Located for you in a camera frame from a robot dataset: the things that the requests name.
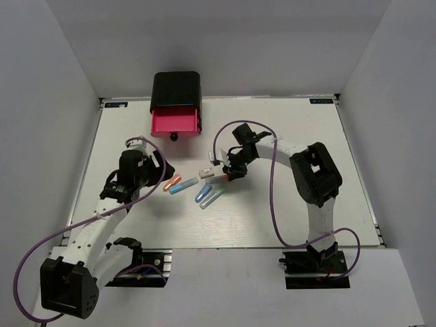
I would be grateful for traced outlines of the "blue highlighter pen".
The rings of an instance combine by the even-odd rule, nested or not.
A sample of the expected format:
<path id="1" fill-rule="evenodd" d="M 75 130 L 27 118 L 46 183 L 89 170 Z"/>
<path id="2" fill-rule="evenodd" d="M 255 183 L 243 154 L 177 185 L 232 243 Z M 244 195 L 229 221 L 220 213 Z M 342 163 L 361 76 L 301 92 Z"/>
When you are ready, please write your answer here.
<path id="1" fill-rule="evenodd" d="M 191 187 L 193 185 L 196 185 L 198 183 L 199 183 L 198 178 L 197 177 L 193 177 L 191 179 L 188 179 L 186 181 L 183 181 L 183 182 L 180 182 L 178 184 L 175 184 L 175 185 L 171 186 L 169 188 L 169 193 L 171 195 L 174 195 L 174 194 L 176 194 L 176 193 L 178 193 L 180 191 L 183 191 L 184 189 L 189 188 L 189 187 Z"/>

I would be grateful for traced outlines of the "pink drawer with black knob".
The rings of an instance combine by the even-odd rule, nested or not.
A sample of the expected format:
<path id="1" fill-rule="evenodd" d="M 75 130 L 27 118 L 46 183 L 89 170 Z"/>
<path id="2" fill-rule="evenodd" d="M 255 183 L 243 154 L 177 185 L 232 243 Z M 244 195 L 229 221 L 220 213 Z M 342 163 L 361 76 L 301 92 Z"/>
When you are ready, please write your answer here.
<path id="1" fill-rule="evenodd" d="M 177 141 L 200 133 L 200 111 L 194 106 L 168 106 L 152 111 L 151 136 Z"/>

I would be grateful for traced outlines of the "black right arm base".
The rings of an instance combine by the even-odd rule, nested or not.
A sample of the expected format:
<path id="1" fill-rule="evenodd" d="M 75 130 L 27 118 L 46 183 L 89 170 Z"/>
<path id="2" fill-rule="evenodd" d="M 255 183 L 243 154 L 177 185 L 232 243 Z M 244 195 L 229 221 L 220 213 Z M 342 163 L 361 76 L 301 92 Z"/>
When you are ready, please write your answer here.
<path id="1" fill-rule="evenodd" d="M 284 268 L 287 290 L 349 289 L 349 277 L 340 277 L 347 271 L 344 253 L 339 251 L 318 266 L 305 251 L 287 251 L 279 258 Z"/>

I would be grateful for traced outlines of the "grey lead case orange cap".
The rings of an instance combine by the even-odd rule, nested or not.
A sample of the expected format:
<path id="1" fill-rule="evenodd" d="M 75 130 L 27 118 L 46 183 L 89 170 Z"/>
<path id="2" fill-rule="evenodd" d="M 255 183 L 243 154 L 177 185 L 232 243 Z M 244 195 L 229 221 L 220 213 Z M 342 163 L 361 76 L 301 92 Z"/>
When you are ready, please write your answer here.
<path id="1" fill-rule="evenodd" d="M 205 179 L 205 183 L 209 185 L 222 184 L 229 181 L 229 176 L 227 174 L 219 176 L 211 176 Z"/>

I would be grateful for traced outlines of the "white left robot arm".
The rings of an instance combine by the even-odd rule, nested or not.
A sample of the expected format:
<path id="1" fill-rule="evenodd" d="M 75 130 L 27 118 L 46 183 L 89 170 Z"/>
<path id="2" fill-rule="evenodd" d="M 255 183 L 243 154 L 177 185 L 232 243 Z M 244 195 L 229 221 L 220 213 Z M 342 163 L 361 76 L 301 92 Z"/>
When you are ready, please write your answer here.
<path id="1" fill-rule="evenodd" d="M 86 319 L 108 283 L 123 270 L 142 268 L 140 241 L 111 237 L 133 205 L 145 199 L 141 190 L 153 193 L 175 172 L 159 149 L 147 153 L 149 144 L 143 136 L 126 141 L 127 148 L 118 168 L 106 179 L 93 216 L 78 223 L 78 235 L 57 258 L 43 262 L 40 290 L 44 309 Z"/>

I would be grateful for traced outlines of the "blue transparent correction tape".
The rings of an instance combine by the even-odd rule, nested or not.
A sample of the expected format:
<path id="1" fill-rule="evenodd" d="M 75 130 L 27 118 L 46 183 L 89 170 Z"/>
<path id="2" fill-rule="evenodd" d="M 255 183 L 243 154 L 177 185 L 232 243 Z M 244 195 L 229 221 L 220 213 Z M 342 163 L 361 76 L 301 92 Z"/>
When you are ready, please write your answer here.
<path id="1" fill-rule="evenodd" d="M 205 184 L 201 190 L 198 192 L 198 194 L 195 197 L 195 202 L 196 203 L 201 203 L 201 201 L 203 201 L 203 199 L 211 192 L 211 190 L 213 189 L 213 186 L 210 184 Z"/>

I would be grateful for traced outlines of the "green highlighter pen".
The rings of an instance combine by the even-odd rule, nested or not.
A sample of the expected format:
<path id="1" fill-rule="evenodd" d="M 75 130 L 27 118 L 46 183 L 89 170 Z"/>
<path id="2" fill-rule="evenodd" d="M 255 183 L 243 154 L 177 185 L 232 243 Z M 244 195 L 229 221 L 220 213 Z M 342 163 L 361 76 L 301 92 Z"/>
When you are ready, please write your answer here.
<path id="1" fill-rule="evenodd" d="M 211 205 L 217 198 L 219 198 L 223 192 L 225 191 L 225 189 L 217 189 L 215 191 L 212 191 L 211 194 L 209 194 L 201 203 L 200 203 L 200 208 L 201 209 L 205 209 L 207 208 L 209 205 Z"/>

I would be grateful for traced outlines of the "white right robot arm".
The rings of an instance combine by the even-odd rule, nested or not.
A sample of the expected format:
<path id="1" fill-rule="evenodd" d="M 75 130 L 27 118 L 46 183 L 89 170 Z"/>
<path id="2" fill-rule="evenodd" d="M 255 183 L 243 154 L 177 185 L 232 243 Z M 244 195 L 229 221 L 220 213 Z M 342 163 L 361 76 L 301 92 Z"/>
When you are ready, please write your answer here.
<path id="1" fill-rule="evenodd" d="M 269 127 L 261 125 L 265 131 L 254 132 L 249 121 L 239 121 L 240 125 L 232 132 L 238 152 L 217 152 L 217 139 L 213 141 L 211 162 L 222 165 L 223 173 L 229 181 L 247 175 L 247 166 L 256 159 L 271 160 L 269 201 L 273 228 L 279 234 L 273 206 L 273 180 L 275 164 L 292 170 L 296 188 L 306 202 L 309 219 L 308 241 L 302 245 L 287 245 L 289 249 L 305 248 L 308 265 L 322 272 L 332 264 L 332 256 L 338 251 L 334 236 L 333 208 L 343 179 L 328 149 L 321 142 L 309 146 L 297 146 L 286 142 Z"/>

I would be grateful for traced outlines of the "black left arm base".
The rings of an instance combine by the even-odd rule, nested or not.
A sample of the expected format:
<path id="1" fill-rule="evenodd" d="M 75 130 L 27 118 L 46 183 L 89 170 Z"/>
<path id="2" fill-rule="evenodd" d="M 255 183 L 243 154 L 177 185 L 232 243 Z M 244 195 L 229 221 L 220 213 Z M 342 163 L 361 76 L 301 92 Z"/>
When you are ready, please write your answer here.
<path id="1" fill-rule="evenodd" d="M 170 276 L 171 249 L 143 249 L 132 264 L 106 284 L 107 287 L 163 288 Z"/>

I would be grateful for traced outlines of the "white staples box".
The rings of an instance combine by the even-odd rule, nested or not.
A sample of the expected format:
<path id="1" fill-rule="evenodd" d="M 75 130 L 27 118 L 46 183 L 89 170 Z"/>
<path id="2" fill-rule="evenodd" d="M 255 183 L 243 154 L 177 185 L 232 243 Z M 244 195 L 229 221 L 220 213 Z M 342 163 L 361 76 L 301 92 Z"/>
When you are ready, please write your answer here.
<path id="1" fill-rule="evenodd" d="M 201 179 L 209 178 L 215 175 L 215 171 L 213 168 L 202 169 L 198 172 L 198 175 Z"/>

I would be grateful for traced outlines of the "orange highlighter pen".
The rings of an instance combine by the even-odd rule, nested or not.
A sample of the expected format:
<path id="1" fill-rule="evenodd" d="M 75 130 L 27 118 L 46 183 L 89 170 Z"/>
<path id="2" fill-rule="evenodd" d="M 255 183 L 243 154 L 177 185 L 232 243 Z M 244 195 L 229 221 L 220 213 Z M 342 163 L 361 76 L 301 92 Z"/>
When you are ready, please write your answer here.
<path id="1" fill-rule="evenodd" d="M 163 191 L 167 192 L 169 189 L 181 181 L 180 174 L 175 174 L 163 187 Z"/>

